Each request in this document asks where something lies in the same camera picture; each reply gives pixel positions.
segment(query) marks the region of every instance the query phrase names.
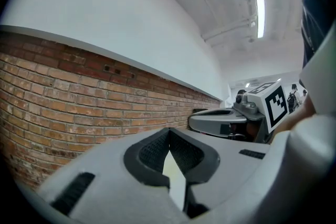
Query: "white box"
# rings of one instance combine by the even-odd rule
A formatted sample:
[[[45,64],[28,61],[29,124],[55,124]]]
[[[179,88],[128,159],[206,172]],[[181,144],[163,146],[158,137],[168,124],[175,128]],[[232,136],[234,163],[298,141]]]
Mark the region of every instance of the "white box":
[[[253,102],[267,120],[271,133],[289,114],[287,100],[281,81],[266,82],[247,92],[247,101]]]

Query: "white ceiling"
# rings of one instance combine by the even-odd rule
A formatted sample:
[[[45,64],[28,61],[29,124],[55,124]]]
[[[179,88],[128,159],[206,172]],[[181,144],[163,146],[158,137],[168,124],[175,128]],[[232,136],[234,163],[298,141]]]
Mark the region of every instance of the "white ceiling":
[[[257,39],[255,0],[176,0],[194,19],[230,85],[300,70],[301,0],[265,0],[265,34]]]

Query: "person's hand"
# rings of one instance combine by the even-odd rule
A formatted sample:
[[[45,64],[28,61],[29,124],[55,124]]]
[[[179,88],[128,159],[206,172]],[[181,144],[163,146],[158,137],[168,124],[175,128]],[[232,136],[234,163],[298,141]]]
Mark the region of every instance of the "person's hand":
[[[273,138],[269,143],[272,143],[276,134],[291,130],[299,121],[313,116],[316,113],[313,103],[307,94],[303,104],[299,106],[292,114],[289,114],[283,122],[274,130]]]

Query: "brick wall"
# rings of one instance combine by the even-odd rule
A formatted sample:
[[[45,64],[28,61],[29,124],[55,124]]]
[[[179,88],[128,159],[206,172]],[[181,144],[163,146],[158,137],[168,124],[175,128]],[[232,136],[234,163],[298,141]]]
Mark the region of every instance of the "brick wall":
[[[95,144],[187,127],[219,101],[124,63],[39,38],[0,34],[0,147],[36,188]]]

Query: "floor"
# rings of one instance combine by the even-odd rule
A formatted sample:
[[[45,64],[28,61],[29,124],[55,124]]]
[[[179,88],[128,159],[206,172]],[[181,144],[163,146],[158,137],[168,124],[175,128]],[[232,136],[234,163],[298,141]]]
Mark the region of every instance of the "floor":
[[[177,166],[170,151],[164,161],[163,174],[170,179],[169,195],[176,206],[182,211],[185,196],[185,177]]]

